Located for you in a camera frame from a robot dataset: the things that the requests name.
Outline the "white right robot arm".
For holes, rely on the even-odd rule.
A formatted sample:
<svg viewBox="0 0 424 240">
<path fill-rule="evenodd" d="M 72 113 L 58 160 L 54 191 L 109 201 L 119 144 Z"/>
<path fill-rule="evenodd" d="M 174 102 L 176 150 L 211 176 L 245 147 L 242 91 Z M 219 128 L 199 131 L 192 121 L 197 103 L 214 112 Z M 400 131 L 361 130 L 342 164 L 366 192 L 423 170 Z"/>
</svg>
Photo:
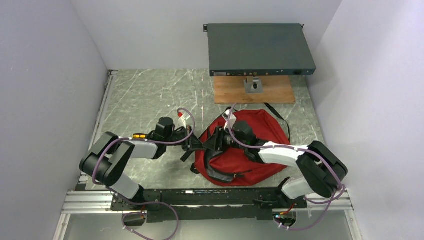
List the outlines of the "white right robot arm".
<svg viewBox="0 0 424 240">
<path fill-rule="evenodd" d="M 246 121 L 236 121 L 231 128 L 215 127 L 203 147 L 212 158 L 239 149 L 250 162 L 300 170 L 301 176 L 288 177 L 278 187 L 275 200 L 282 208 L 289 207 L 298 197 L 318 194 L 331 198 L 336 191 L 345 189 L 342 180 L 348 174 L 347 167 L 320 141 L 309 145 L 276 143 L 257 137 Z"/>
</svg>

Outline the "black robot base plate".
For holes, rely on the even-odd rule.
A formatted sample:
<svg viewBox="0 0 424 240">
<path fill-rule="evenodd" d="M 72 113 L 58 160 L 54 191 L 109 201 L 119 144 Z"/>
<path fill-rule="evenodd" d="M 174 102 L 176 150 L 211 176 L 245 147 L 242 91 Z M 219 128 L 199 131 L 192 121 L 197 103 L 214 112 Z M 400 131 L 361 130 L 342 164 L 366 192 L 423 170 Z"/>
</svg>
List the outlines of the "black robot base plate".
<svg viewBox="0 0 424 240">
<path fill-rule="evenodd" d="M 275 187 L 146 189 L 147 206 L 132 205 L 113 196 L 114 212 L 143 211 L 148 223 L 180 220 L 256 219 L 271 221 L 273 214 L 288 209 L 305 209 L 303 197 L 295 200 Z"/>
</svg>

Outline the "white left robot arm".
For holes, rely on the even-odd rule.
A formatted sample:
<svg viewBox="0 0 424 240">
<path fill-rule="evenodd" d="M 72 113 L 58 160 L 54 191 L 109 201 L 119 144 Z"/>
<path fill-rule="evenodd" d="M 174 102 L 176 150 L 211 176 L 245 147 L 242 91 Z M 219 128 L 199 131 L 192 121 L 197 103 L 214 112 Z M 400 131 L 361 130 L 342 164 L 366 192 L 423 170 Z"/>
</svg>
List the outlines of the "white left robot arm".
<svg viewBox="0 0 424 240">
<path fill-rule="evenodd" d="M 184 123 L 176 127 L 170 117 L 162 117 L 148 134 L 119 137 L 109 131 L 104 133 L 82 158 L 79 169 L 96 184 L 123 196 L 123 202 L 129 209 L 137 210 L 146 201 L 145 190 L 125 175 L 124 170 L 130 159 L 157 160 L 168 146 L 180 146 L 186 152 L 182 161 L 194 151 L 203 149 L 192 125 Z"/>
</svg>

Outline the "red fabric backpack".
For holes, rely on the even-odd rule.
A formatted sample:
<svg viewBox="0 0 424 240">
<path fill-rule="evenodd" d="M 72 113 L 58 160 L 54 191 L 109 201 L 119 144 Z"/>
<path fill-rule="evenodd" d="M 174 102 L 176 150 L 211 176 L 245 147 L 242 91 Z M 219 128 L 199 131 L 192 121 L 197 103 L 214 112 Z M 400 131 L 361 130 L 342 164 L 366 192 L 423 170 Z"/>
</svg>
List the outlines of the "red fabric backpack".
<svg viewBox="0 0 424 240">
<path fill-rule="evenodd" d="M 200 135 L 201 149 L 195 151 L 191 171 L 222 187 L 256 185 L 287 166 L 264 163 L 258 147 L 267 142 L 289 145 L 290 133 L 278 120 L 283 117 L 266 103 L 267 110 L 233 110 L 236 117 L 232 138 L 223 116 L 217 117 Z"/>
</svg>

